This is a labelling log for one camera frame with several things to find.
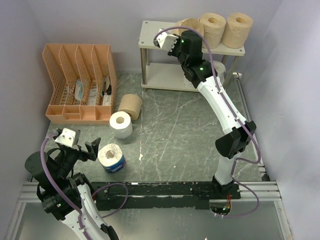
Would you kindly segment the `plain white paper roll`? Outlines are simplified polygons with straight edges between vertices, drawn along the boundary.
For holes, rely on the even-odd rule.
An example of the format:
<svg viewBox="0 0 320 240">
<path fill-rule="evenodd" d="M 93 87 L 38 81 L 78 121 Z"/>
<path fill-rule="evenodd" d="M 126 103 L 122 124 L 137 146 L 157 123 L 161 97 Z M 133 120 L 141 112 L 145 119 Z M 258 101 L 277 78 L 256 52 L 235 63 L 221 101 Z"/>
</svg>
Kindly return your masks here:
<svg viewBox="0 0 320 240">
<path fill-rule="evenodd" d="M 113 113 L 109 119 L 109 125 L 112 133 L 119 139 L 125 139 L 133 132 L 131 117 L 124 111 Z"/>
</svg>

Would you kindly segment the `white roll red dots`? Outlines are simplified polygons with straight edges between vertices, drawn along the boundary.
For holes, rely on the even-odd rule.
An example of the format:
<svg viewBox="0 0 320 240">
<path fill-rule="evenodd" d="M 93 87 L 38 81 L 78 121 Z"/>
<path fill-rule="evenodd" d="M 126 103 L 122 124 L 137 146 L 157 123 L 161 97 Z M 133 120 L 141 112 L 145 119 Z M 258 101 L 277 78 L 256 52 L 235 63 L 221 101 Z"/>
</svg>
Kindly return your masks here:
<svg viewBox="0 0 320 240">
<path fill-rule="evenodd" d="M 186 77 L 183 78 L 183 83 L 184 85 L 189 88 L 189 89 L 192 89 L 192 90 L 195 90 L 196 88 L 193 86 L 192 82 L 189 81 Z"/>
</svg>

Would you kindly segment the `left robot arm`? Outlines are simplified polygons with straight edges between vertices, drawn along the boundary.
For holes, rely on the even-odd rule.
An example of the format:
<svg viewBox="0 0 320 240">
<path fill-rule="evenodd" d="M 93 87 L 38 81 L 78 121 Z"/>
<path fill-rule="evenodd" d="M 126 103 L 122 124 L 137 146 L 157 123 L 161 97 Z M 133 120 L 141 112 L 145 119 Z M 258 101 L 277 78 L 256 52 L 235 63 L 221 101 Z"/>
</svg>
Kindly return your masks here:
<svg viewBox="0 0 320 240">
<path fill-rule="evenodd" d="M 81 240 L 117 240 L 114 228 L 108 225 L 98 212 L 92 198 L 94 188 L 83 173 L 69 176 L 78 160 L 95 161 L 98 143 L 86 143 L 70 148 L 59 145 L 56 159 L 48 152 L 37 151 L 25 161 L 25 169 L 38 182 L 36 195 L 44 211 L 68 226 Z"/>
</svg>

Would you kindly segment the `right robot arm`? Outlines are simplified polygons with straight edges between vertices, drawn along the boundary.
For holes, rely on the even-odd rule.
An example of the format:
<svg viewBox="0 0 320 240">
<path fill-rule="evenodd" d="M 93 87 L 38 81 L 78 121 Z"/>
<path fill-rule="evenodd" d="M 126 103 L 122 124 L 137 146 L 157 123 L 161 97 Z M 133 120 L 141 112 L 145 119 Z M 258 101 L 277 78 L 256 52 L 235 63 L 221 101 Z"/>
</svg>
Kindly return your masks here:
<svg viewBox="0 0 320 240">
<path fill-rule="evenodd" d="M 202 45 L 207 44 L 204 36 L 190 27 L 183 27 L 180 35 L 171 34 L 170 30 L 160 28 L 153 38 L 154 46 L 178 59 L 185 78 L 209 103 L 224 133 L 215 141 L 219 162 L 212 178 L 213 195 L 223 199 L 236 182 L 233 178 L 236 162 L 254 140 L 257 126 L 254 121 L 247 121 L 232 103 L 218 79 L 213 60 L 203 59 Z"/>
</svg>

